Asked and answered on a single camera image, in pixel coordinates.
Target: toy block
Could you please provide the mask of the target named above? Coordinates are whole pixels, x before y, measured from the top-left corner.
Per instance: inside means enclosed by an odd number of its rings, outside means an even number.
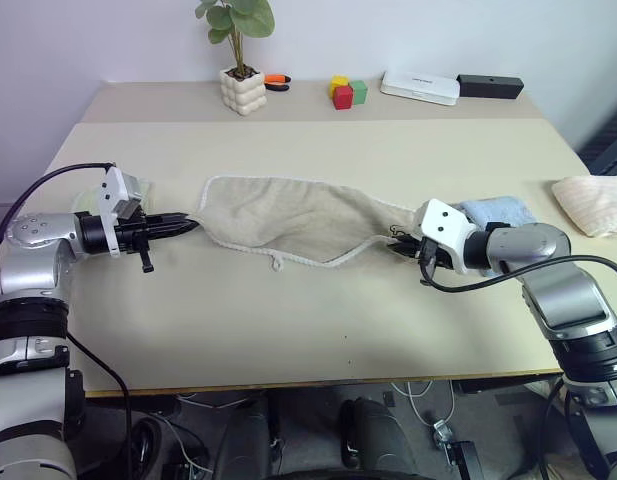
[[[352,107],[352,98],[353,92],[350,86],[337,87],[332,95],[332,103],[337,110],[345,110]]]
[[[368,87],[361,80],[353,80],[348,85],[353,91],[353,105],[361,105],[366,102],[366,94],[368,93]]]
[[[330,87],[328,88],[328,96],[332,98],[333,93],[335,92],[335,88],[337,87],[345,87],[348,85],[348,77],[343,77],[341,75],[335,75],[330,80]]]

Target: striped towel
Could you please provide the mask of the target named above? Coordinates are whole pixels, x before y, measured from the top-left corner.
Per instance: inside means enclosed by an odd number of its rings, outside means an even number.
[[[555,183],[552,191],[571,220],[589,237],[617,233],[617,176],[569,177]]]

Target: blue towel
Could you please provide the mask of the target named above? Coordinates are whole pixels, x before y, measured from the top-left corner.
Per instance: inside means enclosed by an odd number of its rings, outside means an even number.
[[[461,202],[458,209],[482,230],[486,228],[488,222],[509,223],[513,227],[537,222],[528,207],[517,197],[468,200]]]

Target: white plant pot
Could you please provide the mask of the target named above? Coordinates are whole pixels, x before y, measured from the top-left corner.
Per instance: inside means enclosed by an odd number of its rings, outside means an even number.
[[[248,115],[266,104],[266,87],[264,86],[264,74],[258,73],[241,82],[231,77],[226,72],[219,72],[221,81],[221,94],[224,103],[239,115]]]

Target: white box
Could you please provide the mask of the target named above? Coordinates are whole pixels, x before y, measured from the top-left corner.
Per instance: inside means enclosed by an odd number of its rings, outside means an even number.
[[[457,80],[423,73],[387,71],[380,90],[389,95],[441,105],[454,105],[459,98]]]

